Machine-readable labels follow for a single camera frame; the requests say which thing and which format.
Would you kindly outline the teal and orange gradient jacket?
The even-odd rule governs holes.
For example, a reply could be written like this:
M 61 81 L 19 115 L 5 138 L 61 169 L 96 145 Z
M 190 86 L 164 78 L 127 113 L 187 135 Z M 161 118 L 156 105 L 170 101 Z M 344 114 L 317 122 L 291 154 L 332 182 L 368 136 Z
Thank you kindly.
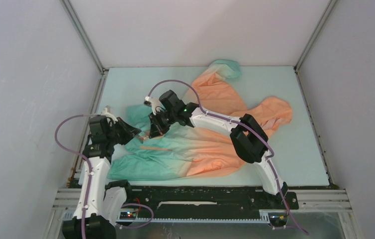
M 220 59 L 191 84 L 183 96 L 185 103 L 201 102 L 208 110 L 233 117 L 252 115 L 267 136 L 290 123 L 292 108 L 287 101 L 268 97 L 258 106 L 247 108 L 242 97 L 229 84 L 241 76 L 238 62 Z M 239 170 L 240 159 L 228 136 L 205 129 L 172 125 L 163 136 L 148 139 L 151 109 L 130 106 L 127 122 L 142 130 L 139 139 L 130 141 L 126 155 L 114 155 L 108 178 L 111 180 L 163 181 L 184 177 L 220 177 Z

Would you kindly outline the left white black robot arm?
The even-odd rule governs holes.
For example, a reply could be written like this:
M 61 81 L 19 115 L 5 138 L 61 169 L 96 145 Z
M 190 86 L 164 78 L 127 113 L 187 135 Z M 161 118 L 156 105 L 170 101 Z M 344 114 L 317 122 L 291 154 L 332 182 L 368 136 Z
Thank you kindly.
M 83 183 L 72 218 L 65 221 L 62 233 L 66 239 L 114 239 L 121 207 L 129 207 L 134 194 L 127 180 L 107 183 L 116 145 L 126 145 L 140 129 L 110 113 L 89 116 L 89 134 L 82 152 Z

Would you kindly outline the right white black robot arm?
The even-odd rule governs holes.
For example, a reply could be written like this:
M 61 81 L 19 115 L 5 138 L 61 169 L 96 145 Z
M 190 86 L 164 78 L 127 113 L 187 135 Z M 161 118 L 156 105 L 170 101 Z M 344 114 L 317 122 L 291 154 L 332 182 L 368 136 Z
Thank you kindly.
M 149 114 L 150 138 L 164 135 L 175 123 L 225 135 L 230 138 L 237 156 L 256 167 L 267 204 L 279 208 L 285 203 L 288 186 L 277 173 L 272 162 L 275 152 L 253 116 L 230 117 L 206 109 L 201 102 L 186 104 L 172 90 L 158 99 L 146 96 L 144 104 L 153 110 Z

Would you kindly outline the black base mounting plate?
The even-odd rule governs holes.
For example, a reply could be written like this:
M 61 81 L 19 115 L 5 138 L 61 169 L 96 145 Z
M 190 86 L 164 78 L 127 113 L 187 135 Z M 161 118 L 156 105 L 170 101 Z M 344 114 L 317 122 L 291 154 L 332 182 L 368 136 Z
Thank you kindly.
M 133 186 L 117 222 L 266 222 L 280 217 L 286 208 L 299 209 L 295 192 L 281 197 L 261 187 Z

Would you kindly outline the light foam table mat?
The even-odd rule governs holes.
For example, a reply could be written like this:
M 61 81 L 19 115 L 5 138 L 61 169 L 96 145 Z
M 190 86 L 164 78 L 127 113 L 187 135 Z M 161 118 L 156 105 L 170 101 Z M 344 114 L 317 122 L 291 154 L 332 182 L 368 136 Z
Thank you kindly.
M 248 108 L 275 96 L 292 108 L 292 120 L 269 139 L 278 175 L 289 187 L 326 186 L 325 170 L 317 138 L 310 122 L 296 74 L 291 66 L 242 66 L 241 77 L 230 80 Z M 110 69 L 98 102 L 116 116 L 128 120 L 126 108 L 141 105 L 148 93 L 158 97 L 167 90 L 183 96 L 204 67 L 136 67 Z

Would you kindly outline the aluminium frame rail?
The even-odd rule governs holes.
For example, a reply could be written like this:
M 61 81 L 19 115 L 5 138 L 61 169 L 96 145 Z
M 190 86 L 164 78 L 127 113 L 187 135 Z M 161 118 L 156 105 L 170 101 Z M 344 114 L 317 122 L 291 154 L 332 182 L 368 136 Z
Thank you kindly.
M 345 238 L 362 237 L 346 191 L 330 186 L 290 188 L 285 202 L 262 187 L 133 186 L 127 201 L 140 202 L 136 221 L 144 223 L 274 223 L 280 229 L 300 213 L 335 213 Z

